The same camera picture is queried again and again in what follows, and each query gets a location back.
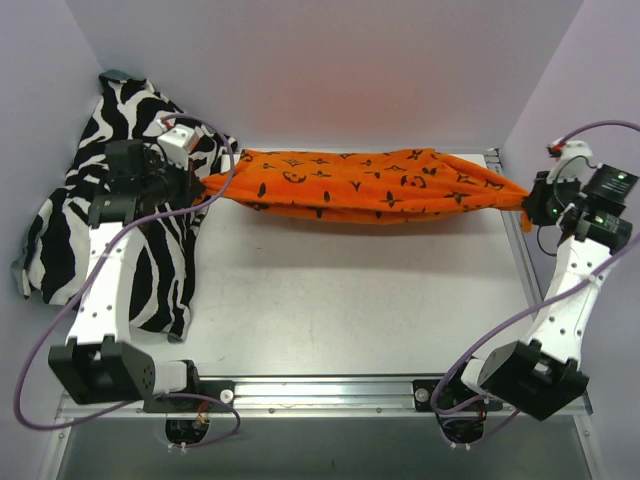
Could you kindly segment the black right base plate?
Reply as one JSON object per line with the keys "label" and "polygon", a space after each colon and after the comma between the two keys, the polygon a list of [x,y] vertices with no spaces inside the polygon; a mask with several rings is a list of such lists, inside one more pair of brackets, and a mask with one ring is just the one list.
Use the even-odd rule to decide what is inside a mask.
{"label": "black right base plate", "polygon": [[[438,379],[415,379],[412,381],[414,394],[414,408],[418,412],[433,412],[430,400],[438,384]],[[465,400],[477,396],[476,392],[468,389],[459,380],[452,380],[447,384],[437,398],[437,405],[442,409],[451,409]],[[497,412],[503,409],[503,404],[496,400],[479,400],[465,408],[465,411]]]}

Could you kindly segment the zebra print pillow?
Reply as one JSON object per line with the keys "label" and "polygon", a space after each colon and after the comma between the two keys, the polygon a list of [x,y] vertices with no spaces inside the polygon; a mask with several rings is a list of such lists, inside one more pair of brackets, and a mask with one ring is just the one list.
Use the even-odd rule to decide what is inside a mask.
{"label": "zebra print pillow", "polygon": [[[65,305],[88,273],[88,209],[106,190],[106,145],[129,139],[152,143],[161,133],[159,119],[180,110],[147,79],[109,70],[99,81],[101,98],[64,183],[39,209],[11,265],[20,294],[39,293],[50,305]],[[195,291],[195,244],[206,214],[200,210],[147,225],[129,307],[132,326],[164,333],[171,342],[186,338]]]}

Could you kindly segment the aluminium mounting rail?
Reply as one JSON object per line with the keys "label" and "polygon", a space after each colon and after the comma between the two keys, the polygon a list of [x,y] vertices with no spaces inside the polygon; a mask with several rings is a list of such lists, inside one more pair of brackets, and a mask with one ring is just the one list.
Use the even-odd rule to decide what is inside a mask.
{"label": "aluminium mounting rail", "polygon": [[118,409],[121,417],[143,413],[167,417],[225,414],[242,416],[402,416],[430,414],[435,376],[311,376],[201,378],[200,393],[218,400],[157,399]]}

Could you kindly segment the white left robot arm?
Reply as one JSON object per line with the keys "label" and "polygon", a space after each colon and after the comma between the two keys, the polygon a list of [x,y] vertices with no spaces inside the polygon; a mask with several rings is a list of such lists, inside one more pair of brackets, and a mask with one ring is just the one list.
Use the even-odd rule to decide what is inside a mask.
{"label": "white left robot arm", "polygon": [[106,146],[107,190],[89,208],[88,287],[62,346],[48,363],[80,404],[148,400],[166,394],[180,411],[196,408],[202,386],[188,361],[156,362],[131,343],[129,308],[145,236],[136,220],[174,200],[188,207],[197,196],[189,153],[195,137],[171,130],[151,147],[141,140]]}

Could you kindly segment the orange patterned pillowcase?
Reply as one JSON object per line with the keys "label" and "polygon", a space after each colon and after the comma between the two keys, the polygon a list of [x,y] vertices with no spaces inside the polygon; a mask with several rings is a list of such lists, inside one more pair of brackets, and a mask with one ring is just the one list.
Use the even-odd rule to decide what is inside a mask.
{"label": "orange patterned pillowcase", "polygon": [[353,224],[439,220],[483,209],[520,211],[528,191],[432,148],[384,153],[242,152],[232,172],[202,179],[258,212]]}

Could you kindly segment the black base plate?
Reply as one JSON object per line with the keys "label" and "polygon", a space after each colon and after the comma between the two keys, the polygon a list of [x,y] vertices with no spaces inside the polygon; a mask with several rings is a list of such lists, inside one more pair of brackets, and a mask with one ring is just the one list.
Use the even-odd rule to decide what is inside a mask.
{"label": "black base plate", "polygon": [[[430,400],[438,384],[438,379],[415,379],[412,381],[414,394],[414,408],[418,412],[433,412]],[[468,389],[459,380],[452,380],[447,384],[437,398],[437,405],[442,409],[451,409],[465,400],[477,396],[476,392]],[[465,408],[465,411],[497,412],[503,409],[503,404],[496,400],[479,400]]]}
{"label": "black base plate", "polygon": [[233,380],[204,380],[188,397],[177,397],[177,392],[168,397],[159,396],[145,400],[143,411],[158,414],[182,413],[229,413],[235,397],[236,383]]}

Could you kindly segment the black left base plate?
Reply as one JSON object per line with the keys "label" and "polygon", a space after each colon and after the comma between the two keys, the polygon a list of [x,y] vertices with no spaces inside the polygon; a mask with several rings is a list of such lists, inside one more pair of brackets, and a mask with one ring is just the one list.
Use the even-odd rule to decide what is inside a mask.
{"label": "black left base plate", "polygon": [[235,397],[236,383],[233,380],[204,380],[188,397],[177,397],[177,392],[168,397],[159,396],[145,400],[143,411],[158,414],[182,413],[229,413]]}

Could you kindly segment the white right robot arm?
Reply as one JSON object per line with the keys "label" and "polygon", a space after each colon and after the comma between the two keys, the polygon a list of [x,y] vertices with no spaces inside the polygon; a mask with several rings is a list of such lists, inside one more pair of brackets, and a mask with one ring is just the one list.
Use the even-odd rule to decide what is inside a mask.
{"label": "white right robot arm", "polygon": [[535,320],[521,339],[485,359],[468,360],[461,374],[444,383],[445,400],[456,409],[483,395],[545,420],[586,391],[582,341],[604,281],[639,240],[621,217],[639,178],[600,164],[582,184],[568,170],[568,163],[562,163],[539,172],[523,201],[532,224],[556,225],[562,232],[545,299],[534,307]]}

